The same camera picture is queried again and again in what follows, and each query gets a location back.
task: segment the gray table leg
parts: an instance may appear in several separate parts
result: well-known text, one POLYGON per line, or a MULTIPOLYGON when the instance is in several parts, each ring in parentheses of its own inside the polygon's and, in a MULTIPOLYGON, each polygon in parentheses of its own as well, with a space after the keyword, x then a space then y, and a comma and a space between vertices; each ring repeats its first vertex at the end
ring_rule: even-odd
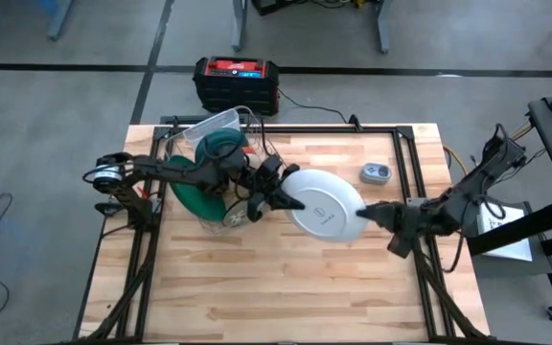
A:
POLYGON ((376 21, 379 26, 379 49, 383 54, 389 53, 389 10, 393 0, 379 0, 375 5, 376 21))
POLYGON ((246 27, 247 0, 233 0, 234 2, 234 32, 231 38, 231 47, 235 52, 242 49, 242 37, 246 27))
POLYGON ((65 18, 69 12, 69 8, 72 6, 74 0, 57 0, 57 12, 53 17, 53 20, 50 22, 50 27, 48 28, 48 33, 46 34, 48 38, 53 41, 57 41, 61 34, 61 29, 65 23, 65 18))

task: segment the white plate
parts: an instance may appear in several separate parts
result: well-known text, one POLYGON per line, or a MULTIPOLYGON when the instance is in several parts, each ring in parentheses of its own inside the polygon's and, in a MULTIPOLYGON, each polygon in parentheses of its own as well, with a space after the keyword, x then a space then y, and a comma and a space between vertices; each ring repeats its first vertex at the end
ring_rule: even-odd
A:
POLYGON ((368 224, 368 219, 356 215, 365 208, 361 195, 333 173, 314 169, 294 172, 282 188, 306 205, 304 210, 285 210, 289 220, 320 240, 352 242, 368 224))

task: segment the wooden table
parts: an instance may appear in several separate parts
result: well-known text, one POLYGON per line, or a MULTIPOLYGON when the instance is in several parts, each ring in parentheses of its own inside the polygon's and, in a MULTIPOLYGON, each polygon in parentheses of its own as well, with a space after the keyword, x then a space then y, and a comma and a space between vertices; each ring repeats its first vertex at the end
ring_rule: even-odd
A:
MULTIPOLYGON (((435 197, 450 185, 438 127, 413 127, 425 189, 435 197)), ((131 126, 125 151, 148 154, 152 132, 153 126, 131 126)), ((337 173, 360 191, 366 203, 402 200, 389 135, 296 133, 269 134, 269 139, 286 162, 337 173), (388 164, 394 178, 382 187, 360 183, 358 173, 366 162, 388 164)), ((412 169, 406 170, 414 186, 412 169)), ((426 340, 412 255, 403 260, 388 252, 390 234, 375 223, 353 243, 328 243, 303 234, 283 212, 272 212, 258 223, 218 237, 207 234, 169 188, 165 210, 145 341, 426 340)), ((109 219, 103 230, 124 225, 126 220, 122 213, 109 219)), ((103 239, 80 336, 95 330, 120 297, 132 238, 131 230, 123 230, 103 239)), ((456 236, 438 239, 445 265, 450 265, 456 244, 456 236)), ((466 246, 457 270, 446 275, 446 283, 464 314, 487 334, 466 246)), ((432 305, 440 331, 435 295, 432 305)), ((130 324, 135 322, 135 309, 137 303, 132 303, 130 324)))

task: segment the clear plastic container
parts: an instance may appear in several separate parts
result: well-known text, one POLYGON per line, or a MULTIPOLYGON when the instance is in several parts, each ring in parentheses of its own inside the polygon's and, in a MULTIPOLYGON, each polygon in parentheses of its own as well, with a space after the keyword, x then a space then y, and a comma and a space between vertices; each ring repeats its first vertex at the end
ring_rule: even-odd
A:
MULTIPOLYGON (((191 160, 195 160, 196 147, 201 141, 201 138, 210 134, 214 130, 217 130, 223 127, 229 127, 236 130, 240 130, 241 132, 244 133, 248 141, 248 147, 246 147, 245 151, 248 152, 250 150, 254 154, 254 159, 251 159, 250 155, 248 156, 250 161, 249 164, 254 168, 258 168, 258 166, 256 165, 258 164, 260 165, 261 162, 266 160, 269 155, 278 154, 278 152, 276 151, 272 143, 269 141, 269 138, 265 137, 265 143, 264 143, 261 122, 252 114, 252 112, 248 113, 249 111, 250 109, 248 109, 245 106, 232 108, 224 112, 221 112, 220 114, 217 114, 178 134, 175 134, 172 138, 168 139, 168 141, 173 141, 172 155, 174 154, 183 155, 191 160), (240 110, 244 109, 245 112, 243 114, 240 114, 237 111, 237 109, 240 109, 240 110), (240 124, 240 116, 242 116, 245 119, 245 123, 243 125, 240 124)), ((225 202, 225 207, 228 210, 230 208, 233 208, 234 205, 239 201, 238 197, 235 194, 234 186, 235 186, 235 183, 233 181, 230 182, 229 191, 227 191, 224 195, 222 195, 223 200, 225 202)), ((239 192, 241 193, 241 195, 244 195, 245 190, 243 188, 240 188, 239 192)), ((181 203, 179 203, 178 200, 176 201, 173 207, 176 208, 176 211, 174 213, 176 214, 177 217, 181 217, 182 219, 184 219, 185 217, 193 217, 193 218, 196 217, 190 214, 186 209, 184 209, 184 206, 181 203)), ((196 219, 199 221, 199 223, 201 223, 201 226, 205 230, 207 230, 208 232, 214 235, 225 235, 230 233, 233 230, 240 229, 243 227, 243 226, 227 225, 224 220, 209 221, 202 218, 196 218, 196 219)))
POLYGON ((182 132, 184 138, 191 143, 193 149, 197 148, 201 138, 219 128, 233 128, 240 130, 240 114, 236 108, 225 110, 199 124, 192 126, 182 132))

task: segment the gray concrete floor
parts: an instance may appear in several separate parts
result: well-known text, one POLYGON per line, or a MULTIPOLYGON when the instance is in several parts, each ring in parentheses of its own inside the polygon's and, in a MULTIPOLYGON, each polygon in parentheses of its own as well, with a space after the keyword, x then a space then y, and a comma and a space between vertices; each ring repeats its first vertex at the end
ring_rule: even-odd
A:
MULTIPOLYGON (((0 0, 0 62, 146 63, 164 0, 77 0, 57 43, 45 37, 50 17, 39 3, 0 0)), ((159 63, 231 56, 230 11, 228 1, 176 0, 159 63)), ((392 13, 392 51, 382 56, 368 11, 303 5, 260 17, 250 9, 239 55, 283 65, 552 70, 552 1, 400 0, 392 13)), ((102 198, 80 177, 96 157, 121 148, 141 79, 0 72, 0 193, 14 194, 0 225, 0 279, 11 289, 0 344, 72 336, 102 221, 92 207, 102 198)), ((298 102, 355 113, 366 123, 438 123, 445 144, 462 157, 479 155, 495 123, 512 130, 527 102, 552 95, 552 79, 283 75, 281 87, 298 102)), ((142 123, 204 113, 190 75, 158 74, 142 123)), ((283 100, 268 121, 339 120, 283 100)), ((522 143, 531 152, 541 147, 535 132, 522 143)), ((456 168, 451 173, 461 177, 456 168)), ((549 159, 492 195, 535 208, 552 202, 549 159)), ((493 335, 552 343, 552 322, 542 312, 552 305, 545 277, 479 285, 493 335)))

